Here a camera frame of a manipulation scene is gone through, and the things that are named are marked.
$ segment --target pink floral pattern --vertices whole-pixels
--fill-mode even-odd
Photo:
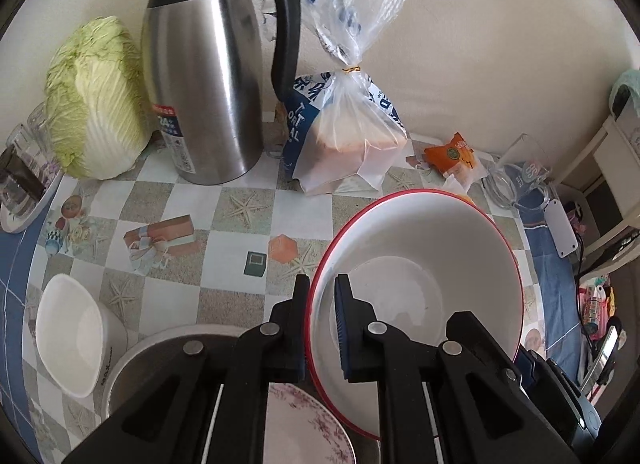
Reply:
[[[308,410],[308,420],[331,446],[332,454],[325,457],[331,464],[356,464],[351,442],[344,428],[320,402],[292,384],[271,383],[270,396],[287,402],[294,410]]]

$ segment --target barcode label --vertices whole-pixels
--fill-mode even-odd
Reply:
[[[162,132],[162,136],[164,137],[164,142],[166,142],[166,147],[171,151],[175,166],[187,173],[196,173],[191,155],[189,155],[189,150],[184,142],[184,137],[174,137],[165,132]]]

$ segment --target white wall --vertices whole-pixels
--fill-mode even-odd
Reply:
[[[0,137],[42,100],[47,64],[76,27],[117,15],[140,35],[146,0],[27,0],[0,41]],[[264,45],[268,87],[271,44]],[[640,65],[640,45],[612,0],[407,0],[363,67],[411,131],[503,152],[522,132],[552,160],[606,117],[609,88]],[[300,73],[331,69],[303,33]],[[265,110],[274,96],[265,91]]]

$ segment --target checkered tablecloth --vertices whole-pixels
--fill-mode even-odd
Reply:
[[[266,123],[266,134],[273,123]],[[399,190],[439,187],[434,171],[411,168],[404,158],[427,144],[413,137],[386,174],[382,192],[305,196],[284,175],[280,160],[264,154],[249,173],[222,186],[192,185],[178,177],[169,151],[160,149],[114,180],[78,182],[65,177],[49,212],[57,219],[60,206],[73,193],[82,196],[90,217],[88,231],[76,235],[74,255],[48,257],[44,249],[47,224],[34,253],[26,296],[23,334],[24,385],[31,424],[44,463],[57,464],[99,423],[102,389],[83,400],[67,397],[38,356],[34,342],[36,311],[42,289],[58,273],[82,283],[122,320],[128,345],[161,330],[192,323],[252,327],[268,318],[274,303],[287,299],[295,275],[310,277],[322,253],[340,228],[373,199]],[[495,221],[514,250],[525,289],[522,342],[533,329],[544,336],[542,298],[529,244],[517,215],[495,206],[480,184],[469,196]],[[135,274],[123,236],[141,225],[189,214],[202,248],[176,257],[165,269]],[[289,263],[268,259],[266,270],[246,270],[248,253],[267,254],[271,238],[296,241],[298,256]]]

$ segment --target white cup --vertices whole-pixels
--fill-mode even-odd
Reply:
[[[102,303],[66,274],[47,284],[36,317],[40,358],[68,396],[87,397],[127,350],[127,330]]]
[[[394,193],[353,217],[327,248],[309,292],[306,359],[332,412],[366,436],[380,434],[375,383],[344,380],[334,281],[347,273],[357,299],[411,339],[437,346],[456,311],[470,310],[509,357],[522,332],[513,253],[495,224],[462,198],[433,189]]]

